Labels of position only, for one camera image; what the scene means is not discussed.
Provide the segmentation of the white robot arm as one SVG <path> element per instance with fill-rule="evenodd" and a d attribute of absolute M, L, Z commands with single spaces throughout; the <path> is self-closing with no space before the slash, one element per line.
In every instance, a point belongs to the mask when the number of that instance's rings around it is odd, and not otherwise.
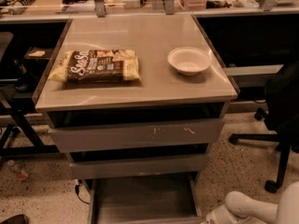
<path fill-rule="evenodd" d="M 299 224 L 299 182 L 289 185 L 278 203 L 254 200 L 239 191 L 231 191 L 225 202 L 209 212 L 201 224 Z"/>

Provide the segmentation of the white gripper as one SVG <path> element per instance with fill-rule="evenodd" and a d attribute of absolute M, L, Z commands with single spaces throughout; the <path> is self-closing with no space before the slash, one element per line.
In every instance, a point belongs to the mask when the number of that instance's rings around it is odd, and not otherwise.
<path fill-rule="evenodd" d="M 239 217 L 229 211 L 225 204 L 210 211 L 200 224 L 265 224 L 255 217 Z"/>

